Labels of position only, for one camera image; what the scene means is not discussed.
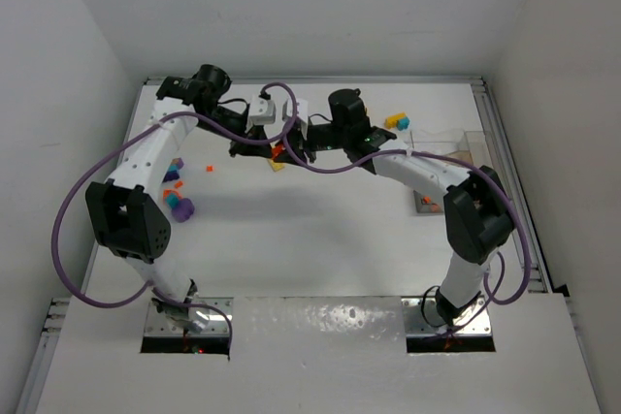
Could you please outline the purple round lego block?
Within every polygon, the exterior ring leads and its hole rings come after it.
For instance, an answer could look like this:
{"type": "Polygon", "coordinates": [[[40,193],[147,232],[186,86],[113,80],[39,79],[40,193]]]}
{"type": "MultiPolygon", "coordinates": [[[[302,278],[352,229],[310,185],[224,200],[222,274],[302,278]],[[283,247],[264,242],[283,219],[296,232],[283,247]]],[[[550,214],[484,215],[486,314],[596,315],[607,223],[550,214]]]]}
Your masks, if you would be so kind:
{"type": "Polygon", "coordinates": [[[192,201],[188,198],[178,200],[176,205],[171,210],[174,219],[179,223],[189,220],[193,216],[194,212],[195,207],[192,201]]]}

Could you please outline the purple teal lego stack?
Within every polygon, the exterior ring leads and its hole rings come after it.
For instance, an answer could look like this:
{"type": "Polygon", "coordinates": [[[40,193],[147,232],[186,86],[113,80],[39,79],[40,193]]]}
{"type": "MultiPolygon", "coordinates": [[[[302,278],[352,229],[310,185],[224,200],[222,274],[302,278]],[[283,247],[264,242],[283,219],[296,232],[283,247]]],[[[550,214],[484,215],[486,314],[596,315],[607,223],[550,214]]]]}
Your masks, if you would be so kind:
{"type": "Polygon", "coordinates": [[[184,167],[184,162],[180,157],[173,159],[164,174],[162,182],[167,183],[167,182],[179,180],[180,170],[183,167],[184,167]]]}

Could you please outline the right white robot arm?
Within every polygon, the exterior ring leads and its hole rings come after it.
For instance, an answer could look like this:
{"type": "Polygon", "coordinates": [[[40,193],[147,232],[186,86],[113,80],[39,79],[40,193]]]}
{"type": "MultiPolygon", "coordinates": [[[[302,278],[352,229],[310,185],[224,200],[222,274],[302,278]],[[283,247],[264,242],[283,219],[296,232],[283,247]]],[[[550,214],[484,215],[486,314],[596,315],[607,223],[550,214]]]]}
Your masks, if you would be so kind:
{"type": "Polygon", "coordinates": [[[439,205],[452,257],[435,302],[442,323],[452,324],[478,297],[489,257],[516,227],[498,175],[487,166],[409,147],[372,124],[357,89],[337,90],[328,102],[331,119],[319,125],[302,118],[301,104],[285,105],[283,154],[308,169],[317,152],[340,149],[350,169],[398,181],[439,205]]]}

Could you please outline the orange lego brick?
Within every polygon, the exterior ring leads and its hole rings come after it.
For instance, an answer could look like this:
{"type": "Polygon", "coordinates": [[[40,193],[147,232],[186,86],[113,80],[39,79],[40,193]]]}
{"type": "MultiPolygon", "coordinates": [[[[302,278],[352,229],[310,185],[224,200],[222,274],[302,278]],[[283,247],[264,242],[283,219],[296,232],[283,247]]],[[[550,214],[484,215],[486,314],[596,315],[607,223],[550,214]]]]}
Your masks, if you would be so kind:
{"type": "Polygon", "coordinates": [[[277,161],[278,157],[286,151],[285,146],[282,143],[278,143],[272,147],[272,160],[277,161]]]}

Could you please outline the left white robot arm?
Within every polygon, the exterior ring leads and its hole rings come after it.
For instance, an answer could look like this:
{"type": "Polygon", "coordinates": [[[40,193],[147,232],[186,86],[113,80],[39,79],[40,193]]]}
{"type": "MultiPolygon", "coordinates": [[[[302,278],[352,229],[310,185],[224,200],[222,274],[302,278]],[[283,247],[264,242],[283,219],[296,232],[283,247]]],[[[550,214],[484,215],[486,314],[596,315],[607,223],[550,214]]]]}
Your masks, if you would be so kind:
{"type": "Polygon", "coordinates": [[[264,131],[276,120],[276,106],[266,91],[243,111],[224,106],[230,77],[203,65],[190,78],[167,77],[155,94],[147,127],[123,151],[123,160],[105,182],[91,182],[85,200],[97,242],[122,258],[149,286],[154,304],[172,324],[195,334],[217,313],[196,301],[197,287],[166,255],[172,227],[158,204],[158,191],[173,159],[195,129],[223,136],[235,152],[272,154],[264,131]]]}

